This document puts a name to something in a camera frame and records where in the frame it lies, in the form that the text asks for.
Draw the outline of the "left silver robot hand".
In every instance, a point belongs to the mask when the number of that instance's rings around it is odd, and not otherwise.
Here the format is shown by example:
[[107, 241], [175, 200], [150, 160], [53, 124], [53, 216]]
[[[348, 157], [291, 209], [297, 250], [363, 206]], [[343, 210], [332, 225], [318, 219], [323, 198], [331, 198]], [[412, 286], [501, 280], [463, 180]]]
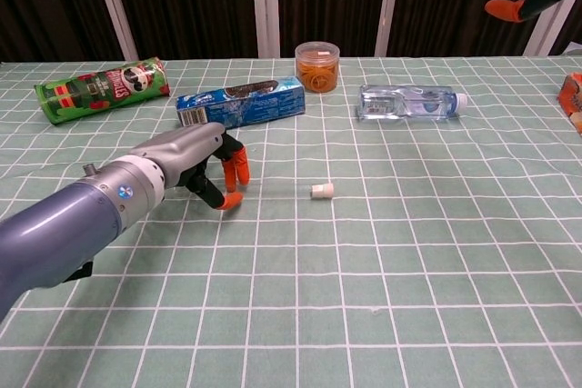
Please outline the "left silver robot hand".
[[[163, 132], [135, 146], [130, 154], [153, 162], [163, 174], [166, 189], [183, 186], [216, 210], [239, 206], [244, 196], [237, 187], [250, 181], [246, 147], [217, 122]], [[225, 192], [206, 177], [212, 156], [222, 164]]]

